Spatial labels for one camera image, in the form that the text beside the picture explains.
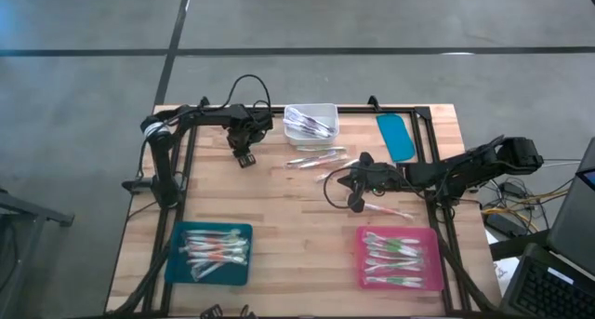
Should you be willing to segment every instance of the white bin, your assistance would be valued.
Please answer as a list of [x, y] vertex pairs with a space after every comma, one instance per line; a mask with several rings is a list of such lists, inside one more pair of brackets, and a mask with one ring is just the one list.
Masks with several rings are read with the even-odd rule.
[[332, 137], [317, 139], [285, 126], [285, 135], [290, 144], [294, 146], [313, 146], [328, 145], [335, 141], [338, 135], [338, 111], [335, 104], [292, 104], [285, 106], [285, 114], [287, 114], [288, 108], [294, 108], [335, 129], [335, 134]]

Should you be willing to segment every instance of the wooden tabletop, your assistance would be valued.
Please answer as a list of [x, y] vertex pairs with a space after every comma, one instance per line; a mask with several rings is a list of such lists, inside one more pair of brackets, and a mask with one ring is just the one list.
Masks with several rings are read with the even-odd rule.
[[[454, 106], [429, 106], [441, 158], [463, 153]], [[158, 106], [155, 110], [170, 108], [173, 106]], [[369, 152], [377, 162], [390, 161], [373, 114], [342, 114], [339, 122], [335, 145], [347, 147], [350, 158]], [[422, 137], [425, 151], [429, 151], [426, 134]], [[253, 225], [252, 266], [246, 286], [175, 285], [171, 315], [199, 314], [216, 303], [226, 315], [237, 315], [245, 304], [258, 316], [443, 314], [439, 292], [361, 290], [355, 278], [355, 229], [362, 225], [428, 227], [425, 203], [420, 198], [412, 193], [365, 197], [373, 204], [412, 214], [414, 221], [370, 211], [354, 214], [331, 207], [324, 200], [322, 185], [315, 183], [314, 178], [337, 165], [284, 169], [284, 162], [310, 153], [297, 152], [287, 144], [280, 118], [274, 119], [274, 129], [251, 150], [257, 163], [241, 169], [231, 155], [222, 128], [202, 126], [198, 130], [184, 220]], [[145, 153], [143, 159], [146, 175], [152, 173], [149, 154]], [[338, 184], [329, 186], [330, 197], [339, 203], [344, 203], [346, 193], [347, 189]], [[149, 193], [139, 195], [130, 212], [152, 201]], [[107, 310], [122, 304], [147, 272], [158, 215], [158, 207], [151, 207], [127, 223]], [[455, 225], [465, 269], [497, 304], [500, 293], [477, 205], [457, 206]], [[457, 299], [452, 271], [449, 278]], [[163, 278], [159, 278], [156, 299], [161, 298], [162, 285]]]

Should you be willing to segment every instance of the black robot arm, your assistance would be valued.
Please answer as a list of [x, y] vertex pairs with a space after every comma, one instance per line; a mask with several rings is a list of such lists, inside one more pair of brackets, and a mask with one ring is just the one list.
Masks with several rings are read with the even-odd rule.
[[431, 164], [375, 163], [369, 153], [360, 155], [360, 162], [350, 167], [350, 174], [337, 180], [352, 190], [348, 206], [355, 212], [364, 208], [364, 192], [419, 193], [435, 186], [438, 202], [458, 204], [470, 187], [481, 186], [504, 174], [528, 175], [543, 165], [532, 140], [500, 136], [489, 143]]
[[[172, 133], [168, 126], [177, 126]], [[272, 129], [272, 113], [267, 108], [247, 109], [242, 104], [207, 108], [202, 105], [182, 105], [175, 110], [161, 111], [145, 118], [140, 129], [151, 146], [155, 175], [152, 179], [126, 181], [122, 185], [133, 192], [135, 185], [151, 189], [161, 208], [176, 206], [181, 199], [179, 184], [171, 169], [169, 150], [193, 126], [222, 126], [228, 132], [227, 141], [240, 167], [256, 163], [250, 145], [264, 139]]]

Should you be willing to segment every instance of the teal tray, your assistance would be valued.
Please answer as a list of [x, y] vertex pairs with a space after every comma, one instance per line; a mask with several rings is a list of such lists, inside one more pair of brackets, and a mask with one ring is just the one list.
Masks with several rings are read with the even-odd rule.
[[376, 120], [392, 162], [406, 161], [416, 155], [416, 148], [400, 115], [382, 114]]
[[[190, 274], [191, 266], [186, 263], [187, 253], [180, 253], [179, 248], [184, 247], [184, 231], [207, 230], [207, 231], [231, 231], [240, 230], [240, 236], [248, 240], [248, 251], [246, 253], [246, 265], [228, 263], [199, 282], [192, 279]], [[177, 222], [171, 234], [171, 248], [169, 260], [165, 268], [165, 280], [169, 283], [193, 283], [211, 284], [225, 286], [245, 286], [248, 283], [248, 270], [252, 256], [252, 225], [239, 223], [216, 223], [216, 222]]]

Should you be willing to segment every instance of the gray floor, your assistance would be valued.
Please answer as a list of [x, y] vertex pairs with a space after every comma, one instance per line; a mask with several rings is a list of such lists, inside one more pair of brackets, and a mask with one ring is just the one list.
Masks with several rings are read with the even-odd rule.
[[[0, 0], [0, 49], [167, 48], [179, 0]], [[180, 47], [595, 46], [589, 0], [191, 0]], [[164, 66], [154, 58], [1, 58], [0, 186], [74, 212], [48, 225], [22, 317], [102, 312], [142, 136]], [[595, 136], [592, 54], [178, 58], [166, 103], [222, 102], [256, 73], [275, 103], [454, 103], [467, 146], [499, 134], [547, 158]], [[235, 101], [260, 98], [245, 82]], [[526, 182], [546, 192], [575, 166]], [[483, 193], [488, 199], [489, 193]], [[550, 219], [559, 203], [547, 207]]]

